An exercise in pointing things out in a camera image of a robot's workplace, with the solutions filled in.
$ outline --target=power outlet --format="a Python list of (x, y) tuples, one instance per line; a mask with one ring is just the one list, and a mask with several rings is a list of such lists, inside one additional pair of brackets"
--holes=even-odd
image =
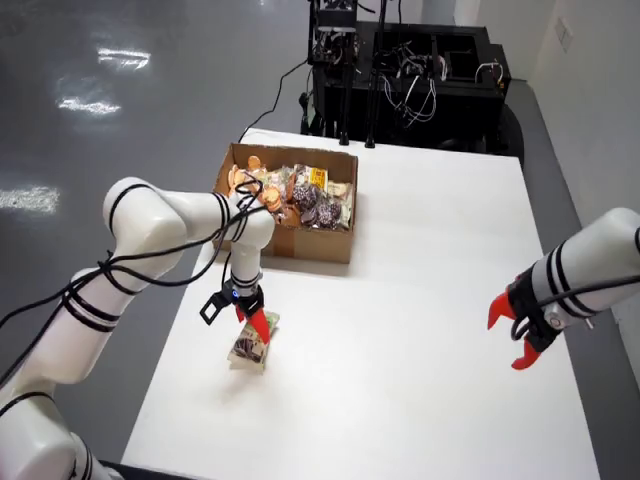
[(555, 30), (556, 36), (560, 41), (560, 45), (562, 45), (562, 49), (567, 53), (569, 51), (569, 47), (571, 47), (571, 42), (573, 41), (573, 32), (562, 17), (558, 17)]

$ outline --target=black cable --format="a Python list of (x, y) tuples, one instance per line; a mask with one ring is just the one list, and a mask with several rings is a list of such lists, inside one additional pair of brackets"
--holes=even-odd
[(529, 328), (531, 327), (531, 324), (527, 322), (524, 325), (522, 325), (522, 328), (519, 328), (522, 322), (524, 321), (525, 321), (524, 318), (516, 318), (513, 321), (513, 325), (511, 325), (511, 339), (514, 342), (517, 342), (522, 337), (524, 337), (524, 335), (529, 331)]
[(229, 260), (231, 260), (231, 252), (227, 255), (227, 259), (224, 261), (224, 268), (222, 269), (222, 281), (220, 282), (220, 288), (224, 288), (224, 281), (227, 278), (227, 267), (229, 266)]
[(547, 297), (544, 300), (538, 302), (538, 307), (546, 307), (547, 305), (563, 300), (573, 295), (581, 295), (583, 293), (599, 292), (600, 290), (608, 290), (609, 288), (624, 287), (625, 285), (631, 285), (634, 283), (640, 283), (640, 275), (632, 275), (630, 277), (615, 278), (613, 280), (605, 280), (602, 282), (591, 283), (584, 287), (572, 288), (566, 292), (558, 293), (551, 297)]
[(262, 115), (260, 115), (258, 118), (256, 118), (252, 123), (249, 124), (249, 126), (247, 128), (244, 129), (244, 132), (242, 132), (242, 135), (240, 135), (240, 138), (238, 139), (237, 143), (242, 142), (242, 139), (244, 138), (244, 136), (247, 134), (247, 132), (249, 131), (249, 129), (251, 127), (253, 127), (255, 124), (257, 124), (260, 120), (262, 120), (265, 116), (269, 115), (270, 113), (275, 112), (276, 107), (278, 106), (278, 100), (280, 100), (280, 93), (282, 92), (282, 82), (283, 80), (288, 77), (289, 75), (291, 75), (293, 72), (295, 72), (297, 69), (299, 69), (302, 65), (304, 65), (305, 63), (307, 63), (307, 60), (305, 59), (303, 62), (300, 62), (298, 65), (296, 65), (295, 67), (293, 67), (291, 70), (289, 70), (287, 73), (285, 73), (284, 75), (282, 75), (282, 77), (280, 77), (280, 86), (278, 87), (278, 95), (276, 96), (276, 101), (273, 103), (273, 107), (271, 108), (271, 110), (267, 110), (266, 112), (264, 112)]
[[(249, 208), (251, 207), (251, 205), (253, 205), (253, 203), (257, 200), (258, 196), (260, 195), (260, 193), (262, 193), (263, 190), (263, 184), (262, 182), (260, 182), (259, 180), (257, 180), (254, 176), (252, 176), (251, 174), (247, 173), (247, 175), (251, 178), (251, 180), (248, 180), (246, 182), (243, 182), (241, 184), (239, 184), (236, 187), (236, 191), (239, 193), (243, 193), (243, 194), (252, 194), (252, 198), (251, 201), (248, 202), (246, 205), (243, 205), (240, 209), (239, 212), (232, 217), (229, 222), (227, 222), (226, 225), (224, 225), (224, 227), (218, 228), (216, 231), (214, 231), (211, 235), (203, 238), (202, 240), (197, 240), (197, 241), (193, 241), (193, 242), (189, 242), (186, 243), (184, 245), (180, 245), (177, 247), (171, 247), (171, 248), (167, 248), (165, 250), (158, 250), (158, 251), (154, 251), (154, 252), (146, 252), (146, 253), (140, 253), (140, 254), (135, 254), (135, 255), (121, 255), (119, 257), (111, 257), (109, 258), (107, 261), (105, 262), (98, 262), (98, 269), (88, 272), (78, 278), (76, 278), (75, 280), (69, 282), (64, 288), (62, 288), (61, 290), (59, 290), (58, 292), (56, 292), (53, 295), (50, 295), (42, 300), (39, 300), (37, 302), (33, 302), (30, 303), (28, 305), (25, 305), (23, 307), (20, 307), (10, 313), (8, 313), (7, 315), (5, 315), (1, 320), (0, 320), (0, 328), (2, 328), (11, 318), (24, 313), (28, 310), (32, 310), (34, 308), (40, 307), (42, 305), (45, 305), (47, 303), (50, 303), (58, 298), (62, 298), (63, 295), (65, 294), (74, 294), (77, 293), (82, 287), (84, 287), (86, 284), (88, 284), (91, 280), (93, 280), (94, 278), (96, 278), (99, 275), (105, 274), (106, 272), (113, 272), (113, 271), (120, 271), (123, 273), (126, 273), (128, 275), (131, 275), (134, 278), (138, 278), (139, 280), (142, 280), (144, 282), (147, 282), (151, 285), (159, 285), (159, 286), (163, 286), (163, 287), (178, 287), (178, 286), (184, 286), (184, 285), (189, 285), (193, 282), (195, 282), (196, 280), (198, 280), (199, 278), (201, 278), (211, 267), (211, 265), (213, 265), (213, 262), (216, 260), (220, 249), (222, 247), (222, 242), (224, 240), (224, 237), (226, 236), (227, 232), (229, 231), (229, 228), (231, 227), (231, 225), (236, 224), (237, 222), (241, 221), (242, 219), (246, 218), (249, 215), (253, 215), (256, 212), (259, 212), (261, 210), (264, 210), (266, 207), (262, 206), (259, 208), (255, 208), (251, 211), (249, 211)], [(246, 187), (249, 185), (253, 185), (253, 184), (258, 184), (258, 189), (255, 193), (252, 193), (246, 189), (242, 189), (242, 187)], [(218, 241), (216, 248), (214, 250), (213, 255), (211, 256), (211, 259), (207, 262), (207, 264), (202, 268), (202, 270), (200, 270), (200, 272), (198, 272), (197, 274), (193, 275), (190, 278), (187, 278), (185, 280), (179, 280), (179, 281), (162, 281), (162, 280), (158, 280), (152, 277), (148, 277), (146, 275), (143, 275), (139, 272), (136, 272), (135, 270), (132, 270), (128, 267), (122, 266), (122, 265), (118, 265), (118, 262), (122, 262), (122, 261), (130, 261), (130, 260), (142, 260), (142, 259), (146, 259), (146, 258), (152, 258), (152, 257), (159, 257), (159, 256), (164, 256), (164, 255), (170, 255), (172, 253), (177, 253), (179, 251), (183, 251), (183, 250), (187, 250), (189, 248), (195, 247), (195, 246), (199, 246), (199, 245), (203, 245), (207, 242), (212, 241), (213, 239), (215, 239), (218, 235), (220, 235), (220, 240)], [(27, 356), (31, 353), (31, 351), (35, 348), (35, 346), (38, 344), (38, 342), (40, 341), (40, 339), (44, 336), (44, 334), (46, 333), (46, 331), (48, 330), (49, 326), (51, 325), (51, 323), (53, 322), (53, 320), (55, 319), (56, 315), (58, 314), (58, 312), (60, 311), (60, 309), (63, 307), (64, 303), (60, 302), (56, 308), (53, 310), (53, 312), (51, 313), (51, 315), (49, 316), (49, 318), (47, 319), (47, 321), (44, 323), (44, 325), (40, 328), (40, 330), (38, 331), (38, 333), (36, 334), (36, 336), (33, 338), (33, 340), (29, 343), (29, 345), (27, 345), (27, 347), (22, 351), (22, 353), (18, 356), (18, 358), (16, 358), (16, 360), (11, 364), (11, 366), (5, 370), (5, 372), (2, 374), (2, 376), (0, 377), (0, 386), (2, 386), (9, 378), (11, 378), (11, 376), (13, 375), (13, 373), (15, 372), (15, 370), (22, 364), (22, 362), (27, 358)]]
[(311, 74), (312, 74), (312, 73), (313, 73), (313, 67), (311, 67), (311, 68), (309, 69), (309, 74), (307, 75), (307, 90), (306, 90), (306, 92), (305, 92), (305, 93), (306, 93), (306, 95), (307, 95), (307, 100), (309, 99), (309, 92), (310, 92), (310, 90), (309, 90), (309, 80), (311, 80)]
[(364, 5), (362, 5), (360, 2), (358, 2), (358, 7), (360, 7), (361, 9), (363, 9), (365, 12), (369, 12), (369, 13), (373, 13), (374, 15), (376, 14), (376, 11), (369, 8), (369, 7), (365, 7)]

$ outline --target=wire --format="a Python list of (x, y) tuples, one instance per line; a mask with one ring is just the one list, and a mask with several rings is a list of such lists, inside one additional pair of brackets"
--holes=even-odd
[(360, 2), (358, 3), (358, 7), (360, 7), (361, 9), (363, 9), (365, 12), (369, 12), (369, 13), (373, 13), (374, 15), (376, 14), (376, 11), (373, 10), (372, 8), (369, 7), (365, 7), (364, 5), (362, 5)]
[[(436, 114), (436, 88), (435, 88), (435, 83), (433, 81), (433, 79), (431, 79), (430, 81), (430, 88), (429, 88), (429, 93), (427, 94), (427, 97), (424, 99), (424, 102), (422, 103), (422, 107), (420, 108), (420, 111), (415, 114), (413, 116), (413, 119), (409, 122), (409, 125), (407, 125), (407, 128), (409, 128), (413, 122), (418, 121), (420, 123), (426, 123), (429, 120), (431, 120), (433, 118), (433, 116)], [(427, 101), (429, 100), (429, 97), (433, 95), (433, 105), (431, 107), (431, 113), (428, 114), (426, 117), (423, 117), (422, 115), (422, 110), (424, 110), (425, 105), (427, 104)]]
[[(87, 285), (91, 280), (93, 280), (94, 278), (98, 277), (99, 275), (104, 275), (107, 272), (113, 272), (113, 271), (120, 271), (123, 273), (126, 273), (134, 278), (137, 278), (139, 280), (142, 280), (144, 282), (149, 283), (150, 285), (159, 285), (159, 286), (163, 286), (163, 287), (179, 287), (179, 286), (184, 286), (184, 285), (189, 285), (193, 282), (195, 282), (196, 280), (200, 279), (208, 270), (209, 268), (211, 268), (211, 266), (213, 265), (214, 261), (216, 260), (218, 254), (220, 253), (220, 249), (222, 247), (222, 242), (227, 234), (227, 232), (229, 231), (229, 228), (238, 223), (239, 221), (241, 221), (242, 219), (248, 217), (249, 215), (253, 215), (259, 211), (265, 210), (266, 207), (261, 206), (258, 208), (254, 208), (253, 210), (249, 211), (249, 208), (251, 207), (251, 205), (253, 205), (253, 203), (257, 200), (258, 196), (262, 193), (263, 191), (263, 184), (262, 182), (260, 182), (259, 180), (257, 180), (254, 176), (252, 176), (250, 173), (246, 173), (249, 177), (250, 180), (243, 182), (241, 184), (239, 184), (236, 187), (236, 191), (238, 193), (241, 194), (251, 194), (252, 198), (251, 201), (247, 202), (246, 204), (244, 204), (240, 209), (239, 212), (234, 215), (229, 222), (227, 222), (226, 225), (224, 225), (223, 227), (218, 228), (217, 230), (215, 230), (212, 234), (210, 234), (209, 236), (201, 239), (201, 240), (197, 240), (197, 241), (193, 241), (193, 242), (188, 242), (185, 243), (183, 245), (180, 246), (176, 246), (176, 247), (171, 247), (171, 248), (167, 248), (165, 250), (158, 250), (158, 251), (154, 251), (154, 252), (146, 252), (146, 253), (140, 253), (140, 254), (135, 254), (135, 255), (121, 255), (118, 257), (111, 257), (109, 258), (107, 261), (105, 262), (98, 262), (98, 269), (93, 270), (91, 272), (88, 272), (78, 278), (76, 278), (75, 280), (69, 282), (64, 288), (62, 288), (61, 290), (57, 291), (56, 293), (54, 293), (53, 295), (50, 295), (42, 300), (39, 300), (37, 302), (33, 302), (31, 304), (25, 305), (23, 307), (20, 307), (16, 310), (13, 310), (12, 312), (8, 313), (7, 315), (5, 315), (1, 320), (0, 320), (0, 328), (2, 328), (11, 318), (16, 317), (17, 315), (24, 313), (26, 311), (32, 310), (34, 308), (38, 308), (42, 305), (45, 305), (47, 303), (50, 303), (56, 299), (61, 299), (65, 294), (69, 294), (69, 295), (73, 295), (74, 293), (77, 293), (82, 287), (84, 287), (85, 285)], [(256, 184), (258, 185), (258, 189), (256, 190), (255, 193), (252, 193), (250, 191), (248, 191), (247, 189), (243, 189), (243, 187), (249, 186), (249, 185), (254, 185)], [(189, 248), (193, 248), (195, 246), (199, 246), (199, 245), (203, 245), (207, 242), (210, 242), (216, 238), (219, 238), (219, 241), (215, 247), (214, 253), (211, 256), (211, 259), (207, 262), (207, 264), (195, 275), (191, 276), (190, 278), (184, 279), (184, 280), (179, 280), (179, 281), (163, 281), (163, 280), (158, 280), (152, 277), (149, 277), (147, 275), (143, 275), (131, 268), (122, 266), (122, 265), (118, 265), (118, 262), (123, 262), (123, 261), (130, 261), (130, 260), (141, 260), (141, 259), (146, 259), (146, 258), (152, 258), (152, 257), (159, 257), (159, 256), (164, 256), (164, 255), (170, 255), (172, 253), (176, 253), (179, 251), (183, 251), (183, 250), (187, 250)], [(229, 260), (230, 256), (227, 257), (227, 261), (225, 262), (225, 269), (224, 269), (224, 275), (226, 275), (226, 268), (227, 268), (227, 262)], [(22, 353), (18, 356), (18, 358), (16, 358), (16, 360), (11, 364), (11, 366), (5, 370), (5, 372), (2, 374), (2, 376), (0, 377), (0, 386), (2, 386), (15, 372), (15, 370), (22, 364), (22, 362), (27, 358), (27, 356), (31, 353), (31, 351), (35, 348), (35, 346), (38, 344), (38, 342), (40, 341), (40, 339), (44, 336), (44, 334), (46, 333), (46, 331), (48, 330), (49, 326), (51, 325), (51, 323), (53, 322), (53, 320), (55, 320), (56, 315), (59, 313), (60, 309), (64, 306), (64, 302), (60, 302), (56, 308), (53, 310), (53, 312), (51, 313), (51, 315), (49, 316), (49, 318), (47, 319), (47, 321), (44, 323), (44, 325), (40, 328), (40, 330), (38, 331), (38, 333), (36, 334), (36, 336), (33, 338), (33, 340), (29, 343), (29, 345), (27, 345), (27, 347), (22, 351)]]
[(476, 70), (475, 82), (478, 83), (478, 73), (480, 73), (480, 70), (482, 70), (485, 67), (500, 67), (500, 77), (498, 78), (498, 85), (500, 85), (500, 83), (502, 82), (502, 77), (504, 75), (504, 69), (502, 68), (502, 65), (498, 62), (481, 63), (478, 69)]
[(284, 75), (282, 75), (280, 77), (280, 86), (278, 87), (278, 95), (276, 95), (276, 101), (273, 102), (273, 107), (271, 107), (271, 110), (267, 110), (266, 112), (262, 113), (258, 118), (256, 118), (252, 123), (249, 124), (249, 126), (247, 128), (244, 129), (244, 132), (242, 132), (242, 135), (240, 135), (240, 138), (238, 139), (237, 143), (242, 142), (242, 139), (244, 138), (244, 136), (247, 134), (247, 132), (249, 131), (249, 129), (251, 127), (253, 127), (254, 125), (256, 125), (260, 120), (262, 120), (264, 117), (266, 117), (267, 115), (269, 115), (270, 113), (275, 112), (276, 107), (278, 106), (278, 101), (280, 100), (280, 94), (282, 93), (282, 82), (284, 81), (284, 79), (286, 77), (288, 77), (289, 75), (291, 75), (293, 72), (295, 72), (297, 69), (299, 69), (302, 65), (304, 65), (305, 63), (307, 63), (307, 60), (305, 59), (303, 62), (300, 62), (298, 65), (296, 65), (295, 67), (293, 67), (291, 70), (289, 70), (287, 73), (285, 73)]
[(309, 98), (309, 93), (311, 92), (311, 90), (309, 90), (309, 80), (311, 80), (311, 74), (312, 74), (312, 73), (313, 73), (313, 67), (311, 67), (311, 68), (309, 69), (309, 74), (307, 75), (307, 90), (306, 90), (306, 92), (305, 92), (305, 93), (306, 93), (306, 95), (307, 95), (307, 98)]
[(224, 268), (222, 269), (222, 281), (220, 282), (220, 288), (224, 288), (224, 281), (227, 278), (227, 267), (229, 266), (229, 260), (231, 260), (231, 252), (227, 255), (227, 259), (224, 261)]
[(632, 275), (630, 277), (615, 278), (613, 280), (604, 280), (602, 282), (591, 283), (584, 287), (572, 288), (566, 292), (558, 293), (551, 297), (547, 297), (544, 300), (538, 302), (538, 307), (546, 307), (547, 305), (572, 297), (574, 295), (581, 295), (583, 293), (599, 292), (601, 290), (608, 290), (610, 288), (624, 287), (626, 285), (632, 285), (634, 283), (640, 283), (640, 275)]
[(407, 92), (407, 98), (404, 99), (405, 105), (409, 101), (409, 96), (411, 96), (411, 91), (413, 90), (413, 87), (415, 86), (419, 78), (420, 78), (420, 75), (416, 75), (416, 78), (413, 79), (413, 83), (411, 84), (411, 86), (409, 87), (409, 91)]

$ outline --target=electronic equipment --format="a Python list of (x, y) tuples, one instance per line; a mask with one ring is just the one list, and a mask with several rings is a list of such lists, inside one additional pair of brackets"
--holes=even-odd
[(519, 124), (504, 105), (511, 72), (486, 28), (385, 25), (385, 10), (382, 0), (380, 21), (356, 22), (351, 34), (321, 30), (310, 9), (308, 63), (321, 121), (304, 133), (522, 160)]

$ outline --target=black band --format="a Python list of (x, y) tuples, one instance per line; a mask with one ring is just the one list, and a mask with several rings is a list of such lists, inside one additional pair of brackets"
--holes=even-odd
[[(559, 290), (558, 290), (558, 287), (556, 286), (556, 281), (553, 278), (552, 259), (554, 255), (557, 255), (558, 249), (560, 247), (553, 250), (547, 257), (547, 281), (549, 282), (549, 288), (551, 289), (551, 293), (553, 295), (557, 295), (559, 293)], [(573, 308), (569, 307), (569, 305), (567, 305), (567, 303), (564, 300), (558, 300), (558, 305), (560, 305), (560, 308), (562, 308), (565, 312), (567, 312), (572, 317), (586, 318), (584, 315), (574, 311)]]
[(241, 280), (233, 274), (233, 270), (231, 270), (231, 281), (234, 285), (237, 285), (240, 288), (251, 288), (260, 280), (260, 274), (253, 277), (251, 280)]
[(97, 307), (94, 307), (89, 302), (87, 302), (84, 298), (80, 296), (80, 294), (72, 289), (70, 293), (71, 299), (74, 300), (78, 305), (84, 308), (90, 314), (104, 320), (105, 322), (117, 322), (120, 317), (118, 315), (111, 315), (110, 313), (103, 312)]
[(69, 478), (67, 480), (71, 480), (72, 478), (76, 478), (78, 474), (76, 473), (76, 468), (78, 466), (78, 459), (73, 459), (73, 467), (71, 467), (71, 471), (69, 472)]
[(218, 206), (220, 207), (220, 215), (222, 216), (222, 225), (220, 225), (220, 227), (224, 227), (227, 224), (228, 221), (228, 210), (229, 210), (229, 206), (227, 205), (226, 200), (224, 200), (224, 198), (221, 198), (222, 195), (219, 194), (218, 192), (211, 192), (213, 197), (218, 201)]
[(76, 320), (78, 320), (83, 325), (86, 325), (87, 327), (91, 328), (92, 330), (96, 330), (97, 332), (102, 332), (102, 333), (109, 333), (109, 332), (113, 332), (113, 329), (116, 328), (115, 325), (110, 325), (107, 327), (105, 325), (101, 325), (85, 317), (82, 313), (76, 310), (76, 308), (71, 304), (71, 302), (69, 301), (68, 295), (65, 295), (64, 297), (62, 297), (62, 304), (64, 305), (64, 308), (67, 309), (67, 312), (69, 312)]
[(240, 219), (240, 221), (238, 222), (238, 226), (236, 227), (236, 233), (233, 236), (233, 238), (231, 239), (232, 242), (237, 242), (238, 240), (240, 240), (240, 237), (242, 237), (242, 234), (244, 233), (244, 229), (247, 228), (247, 223), (249, 222), (249, 217), (242, 217)]
[(86, 455), (87, 455), (87, 460), (84, 466), (84, 473), (82, 474), (82, 480), (90, 480), (91, 475), (93, 475), (93, 455), (91, 455), (91, 450), (89, 450), (89, 447), (87, 446), (86, 442), (82, 439), (80, 440), (84, 445), (84, 451), (86, 452)]
[[(556, 271), (558, 272), (558, 278), (560, 279), (560, 283), (562, 284), (562, 288), (565, 292), (571, 290), (569, 286), (569, 282), (567, 282), (567, 277), (564, 275), (564, 269), (562, 268), (562, 248), (566, 242), (562, 242), (556, 251)], [(567, 297), (569, 300), (573, 302), (573, 304), (578, 307), (583, 312), (587, 312), (589, 315), (596, 315), (598, 312), (590, 309), (584, 303), (582, 303), (576, 295), (571, 295)]]
[(9, 410), (11, 410), (11, 408), (15, 407), (18, 403), (33, 397), (44, 397), (44, 398), (48, 398), (53, 402), (53, 398), (51, 398), (51, 395), (49, 395), (48, 393), (44, 393), (44, 392), (23, 393), (22, 395), (17, 396), (13, 400), (11, 400), (9, 403), (7, 403), (4, 407), (2, 407), (2, 409), (0, 409), (0, 418), (2, 418), (2, 415), (7, 413)]
[(109, 212), (109, 230), (111, 231), (112, 234), (113, 234), (113, 215), (116, 213), (116, 207), (122, 201), (122, 199), (127, 193), (137, 188), (148, 188), (149, 190), (152, 190), (152, 188), (146, 183), (134, 183), (133, 185), (128, 186), (122, 192), (120, 192), (120, 195), (116, 197), (115, 202), (113, 202), (113, 205), (111, 205), (111, 211)]
[(508, 288), (509, 304), (516, 314), (516, 320), (513, 325), (519, 327), (522, 319), (528, 318), (529, 324), (526, 328), (526, 339), (533, 349), (538, 352), (544, 352), (549, 345), (553, 343), (560, 333), (554, 330), (544, 319), (544, 312), (538, 306), (538, 300), (533, 291), (533, 267), (520, 274), (514, 283)]
[(113, 285), (113, 287), (116, 290), (120, 290), (125, 295), (129, 295), (130, 297), (135, 297), (137, 294), (140, 293), (140, 292), (136, 292), (135, 290), (131, 290), (131, 289), (127, 288), (127, 287), (123, 287), (122, 285), (120, 285), (118, 283), (118, 281), (115, 278), (113, 278), (113, 273), (111, 273), (111, 271), (105, 270), (103, 272), (103, 274), (104, 274), (105, 278), (107, 280), (109, 280), (109, 283), (111, 283), (111, 285)]
[(240, 199), (240, 201), (238, 202), (238, 205), (237, 205), (238, 209), (242, 209), (242, 206), (244, 205), (244, 202), (246, 202), (247, 200), (249, 200), (251, 202), (255, 198), (253, 195), (251, 195), (250, 192), (247, 192), (247, 193), (248, 193), (248, 195), (245, 195), (244, 197), (242, 197)]

